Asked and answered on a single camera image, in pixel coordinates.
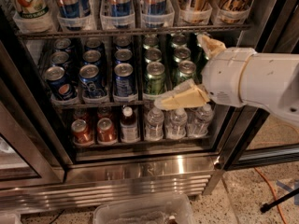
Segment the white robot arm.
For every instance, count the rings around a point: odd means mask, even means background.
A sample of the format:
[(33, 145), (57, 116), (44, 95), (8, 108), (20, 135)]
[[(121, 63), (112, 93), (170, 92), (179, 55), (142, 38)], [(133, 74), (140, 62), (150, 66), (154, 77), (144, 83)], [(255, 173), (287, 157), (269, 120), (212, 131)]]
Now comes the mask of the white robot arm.
[(252, 48), (227, 48), (207, 35), (197, 36), (208, 61), (202, 83), (192, 79), (154, 101), (162, 110), (218, 105), (261, 108), (299, 126), (299, 55), (258, 53)]

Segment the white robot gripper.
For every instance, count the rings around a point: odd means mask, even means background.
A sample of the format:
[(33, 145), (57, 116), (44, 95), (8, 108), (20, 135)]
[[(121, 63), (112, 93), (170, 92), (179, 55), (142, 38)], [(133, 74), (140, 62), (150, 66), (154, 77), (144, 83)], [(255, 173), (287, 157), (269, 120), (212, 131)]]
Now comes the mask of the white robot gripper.
[(209, 59), (202, 71), (206, 90), (202, 85), (196, 85), (193, 79), (188, 79), (158, 97), (154, 105), (169, 111), (203, 106), (211, 99), (218, 105), (243, 106), (239, 94), (240, 79), (256, 51), (252, 48), (227, 49), (223, 42), (204, 34), (198, 35), (197, 41)]

